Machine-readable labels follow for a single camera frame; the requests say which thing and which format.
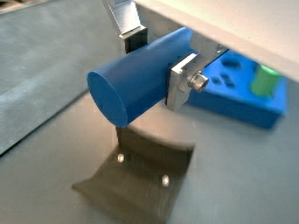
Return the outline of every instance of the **screw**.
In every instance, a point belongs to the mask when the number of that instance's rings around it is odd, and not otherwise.
[[[167,175],[163,175],[163,186],[169,185],[169,177]]]
[[[195,73],[188,81],[188,86],[200,92],[208,85],[210,79],[202,74],[202,71]]]
[[[116,161],[117,161],[119,163],[123,163],[123,162],[125,161],[125,155],[124,155],[124,154],[117,154],[117,156],[116,156]]]

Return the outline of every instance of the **gray table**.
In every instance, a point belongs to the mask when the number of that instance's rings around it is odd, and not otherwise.
[[[287,117],[266,131],[160,102],[133,122],[151,135],[195,142],[169,223],[299,222],[299,85]],[[84,95],[0,159],[1,223],[121,223],[71,190],[117,145],[115,127]]]

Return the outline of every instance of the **blue foam cylinder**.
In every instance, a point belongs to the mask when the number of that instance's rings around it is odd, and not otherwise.
[[[124,128],[164,97],[171,65],[188,53],[181,28],[88,73],[88,89],[105,118]]]

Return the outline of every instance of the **metal rivet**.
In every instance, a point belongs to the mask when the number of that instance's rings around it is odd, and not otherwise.
[[[116,156],[116,161],[117,161],[119,163],[123,163],[123,162],[125,161],[125,156],[124,156],[124,154],[117,154],[117,156]]]
[[[167,175],[163,175],[163,186],[169,185],[169,177]]]

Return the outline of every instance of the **metal bracket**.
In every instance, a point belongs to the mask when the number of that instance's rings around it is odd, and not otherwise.
[[[192,88],[200,92],[207,87],[210,80],[202,73],[203,68],[228,50],[196,32],[191,36],[191,47],[198,53],[191,53],[171,68],[165,98],[169,110],[187,102]]]
[[[141,26],[136,4],[129,0],[104,0],[109,19],[120,37],[121,54],[147,44],[147,28]]]

